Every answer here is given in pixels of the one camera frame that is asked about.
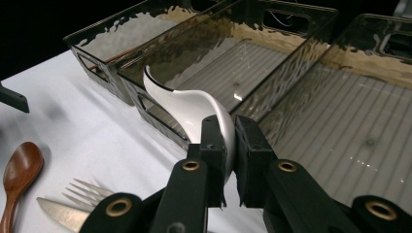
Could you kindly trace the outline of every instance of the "wooden spoon bowl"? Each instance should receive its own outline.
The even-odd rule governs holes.
[[[10,158],[3,178],[7,202],[0,223],[0,233],[13,232],[18,200],[39,175],[43,161],[42,152],[31,142],[18,146]]]

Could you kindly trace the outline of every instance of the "black background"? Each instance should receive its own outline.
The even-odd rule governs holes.
[[[63,37],[141,0],[0,1],[0,81],[68,50]],[[396,0],[297,0],[340,14],[335,36],[358,14],[391,16]]]

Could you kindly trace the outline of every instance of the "storage bin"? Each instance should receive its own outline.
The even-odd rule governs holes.
[[[201,89],[260,119],[327,49],[337,12],[284,1],[237,1],[119,68],[140,115],[186,149],[176,120],[146,92],[143,68],[172,89]]]
[[[92,80],[133,105],[118,76],[118,67],[187,30],[224,4],[147,0],[68,35],[63,41]]]
[[[412,214],[412,20],[360,15],[258,123],[335,200]]]

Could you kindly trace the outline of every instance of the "silver fork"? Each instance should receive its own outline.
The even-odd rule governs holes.
[[[69,190],[71,193],[77,195],[78,197],[86,200],[86,202],[79,200],[73,196],[70,196],[69,194],[66,194],[64,192],[63,195],[89,212],[92,212],[94,208],[97,206],[97,204],[99,204],[99,202],[102,201],[104,198],[114,194],[114,192],[98,187],[96,185],[86,183],[78,179],[73,180],[82,184],[86,188],[81,187],[78,184],[70,183],[72,186],[80,190],[82,193],[75,191],[69,187],[66,187],[66,189]]]

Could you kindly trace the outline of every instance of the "brass rivet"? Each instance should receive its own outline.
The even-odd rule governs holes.
[[[380,217],[384,220],[395,220],[397,219],[397,214],[390,206],[376,201],[366,202],[366,209],[369,210],[373,215]]]
[[[296,166],[291,163],[291,162],[280,162],[278,164],[279,168],[285,172],[295,172],[296,171]]]
[[[128,198],[120,198],[113,201],[106,207],[106,215],[108,216],[122,216],[126,214],[131,208],[131,201]]]
[[[194,171],[200,167],[200,164],[196,161],[187,161],[182,165],[186,171]]]

